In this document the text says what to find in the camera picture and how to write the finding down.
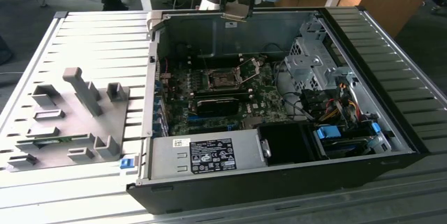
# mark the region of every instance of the motherboard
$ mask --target motherboard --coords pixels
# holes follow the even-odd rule
[[[253,129],[290,120],[266,57],[239,56],[239,65],[227,63],[225,68],[215,68],[211,59],[198,61],[171,61],[174,67],[161,75],[171,136]]]

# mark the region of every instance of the yellow wire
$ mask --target yellow wire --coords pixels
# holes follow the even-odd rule
[[[329,118],[334,117],[338,114],[338,110],[334,110],[321,121],[328,120]]]

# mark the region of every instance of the red wire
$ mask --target red wire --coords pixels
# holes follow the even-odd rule
[[[334,99],[332,98],[330,101],[328,101],[328,103],[326,103],[326,113],[328,113],[328,110],[329,110],[329,107],[330,107],[330,102],[333,102],[333,101],[334,101]]]

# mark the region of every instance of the warning label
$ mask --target warning label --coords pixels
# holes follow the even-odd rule
[[[231,139],[191,142],[193,173],[211,173],[237,169],[233,148]]]

